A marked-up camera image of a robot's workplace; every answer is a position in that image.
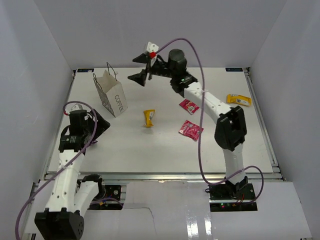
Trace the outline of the red candy packet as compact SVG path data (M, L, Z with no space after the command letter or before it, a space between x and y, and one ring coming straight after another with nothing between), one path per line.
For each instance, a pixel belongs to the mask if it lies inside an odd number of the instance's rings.
M198 141L201 133L203 132L203 128L193 122L186 120L180 130L178 131L179 134L191 138L194 141Z
M184 99L180 104L184 110L186 110L190 115L193 115L200 107L197 106L194 102Z

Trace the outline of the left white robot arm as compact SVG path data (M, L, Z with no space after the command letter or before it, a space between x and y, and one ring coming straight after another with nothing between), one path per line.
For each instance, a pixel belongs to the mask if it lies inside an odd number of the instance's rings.
M92 200L105 196L106 187L97 174L78 181L85 160L85 146L97 140L109 127L95 110L73 110L69 125L60 134L58 169L53 188L42 212L35 214L34 223L45 240L79 240L83 236L84 216Z

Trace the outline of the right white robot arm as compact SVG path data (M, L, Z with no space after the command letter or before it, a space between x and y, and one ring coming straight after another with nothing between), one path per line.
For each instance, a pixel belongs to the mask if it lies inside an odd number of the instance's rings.
M248 178L244 172L243 144L247 134L244 110L232 107L211 93L187 70L187 59L180 49L172 49L164 61L155 52L145 51L132 60L145 64L140 72L128 77L141 86L153 75L170 79L172 89L183 98L195 103L215 123L214 139L222 148L225 162L226 195L236 200L244 193Z

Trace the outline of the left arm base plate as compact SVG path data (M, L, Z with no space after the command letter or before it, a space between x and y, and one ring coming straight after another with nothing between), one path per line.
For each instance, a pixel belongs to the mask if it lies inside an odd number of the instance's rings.
M107 199L120 201L122 186L121 185L103 185L102 190L93 199L94 201L105 202Z

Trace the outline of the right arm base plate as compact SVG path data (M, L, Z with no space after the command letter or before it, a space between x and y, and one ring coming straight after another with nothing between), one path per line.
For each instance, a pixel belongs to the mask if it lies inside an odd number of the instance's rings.
M256 197L252 183L235 195L229 192L224 184L208 186L205 192L209 195L209 206L212 213L256 212L258 210L257 203L251 203Z

